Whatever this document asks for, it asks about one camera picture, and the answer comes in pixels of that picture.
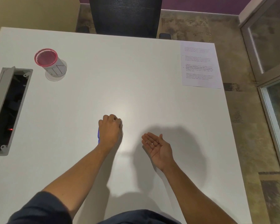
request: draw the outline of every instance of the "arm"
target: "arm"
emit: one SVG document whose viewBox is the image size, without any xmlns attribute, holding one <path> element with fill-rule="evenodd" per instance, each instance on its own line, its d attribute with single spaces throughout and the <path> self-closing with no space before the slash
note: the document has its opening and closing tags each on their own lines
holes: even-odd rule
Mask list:
<svg viewBox="0 0 280 224">
<path fill-rule="evenodd" d="M 104 115 L 98 122 L 100 143 L 68 171 L 43 189 L 56 196 L 74 218 L 88 195 L 98 171 L 121 134 L 121 120 L 115 115 Z"/>
<path fill-rule="evenodd" d="M 154 164 L 166 176 L 187 224 L 236 224 L 216 203 L 204 195 L 179 168 L 168 142 L 153 133 L 142 136 L 142 144 Z"/>
</svg>

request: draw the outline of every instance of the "black mesh chair back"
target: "black mesh chair back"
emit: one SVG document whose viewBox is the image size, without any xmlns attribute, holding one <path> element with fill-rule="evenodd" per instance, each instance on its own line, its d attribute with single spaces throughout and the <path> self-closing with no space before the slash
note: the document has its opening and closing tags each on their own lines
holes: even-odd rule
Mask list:
<svg viewBox="0 0 280 224">
<path fill-rule="evenodd" d="M 96 33 L 156 38 L 162 0 L 89 0 Z"/>
</svg>

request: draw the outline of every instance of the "stained floor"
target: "stained floor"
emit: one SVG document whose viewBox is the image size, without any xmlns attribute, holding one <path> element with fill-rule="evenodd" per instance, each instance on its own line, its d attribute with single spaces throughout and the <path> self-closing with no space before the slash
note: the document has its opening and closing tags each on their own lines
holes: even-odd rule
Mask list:
<svg viewBox="0 0 280 224">
<path fill-rule="evenodd" d="M 280 224 L 280 165 L 238 24 L 232 15 L 162 10 L 158 33 L 215 43 L 252 222 Z M 89 5 L 81 5 L 81 26 L 96 32 Z"/>
</svg>

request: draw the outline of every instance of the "white desk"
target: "white desk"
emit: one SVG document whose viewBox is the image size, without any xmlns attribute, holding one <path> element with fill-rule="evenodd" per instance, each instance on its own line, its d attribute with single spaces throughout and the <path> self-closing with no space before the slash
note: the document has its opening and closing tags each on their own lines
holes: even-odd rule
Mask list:
<svg viewBox="0 0 280 224">
<path fill-rule="evenodd" d="M 66 61 L 62 80 L 49 81 L 35 64 L 42 48 Z M 111 113 L 122 118 L 124 137 L 75 222 L 146 208 L 185 224 L 141 147 L 151 131 L 164 134 L 206 195 L 239 224 L 251 223 L 224 90 L 182 86 L 178 41 L 2 28 L 0 72 L 13 66 L 33 74 L 9 154 L 0 156 L 0 223 L 91 151 L 98 120 Z"/>
</svg>

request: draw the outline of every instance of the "purple wall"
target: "purple wall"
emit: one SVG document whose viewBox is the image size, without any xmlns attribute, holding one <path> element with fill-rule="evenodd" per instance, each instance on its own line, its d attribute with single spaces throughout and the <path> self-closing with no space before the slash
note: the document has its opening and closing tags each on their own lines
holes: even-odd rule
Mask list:
<svg viewBox="0 0 280 224">
<path fill-rule="evenodd" d="M 162 9 L 239 15 L 250 0 L 163 0 Z"/>
</svg>

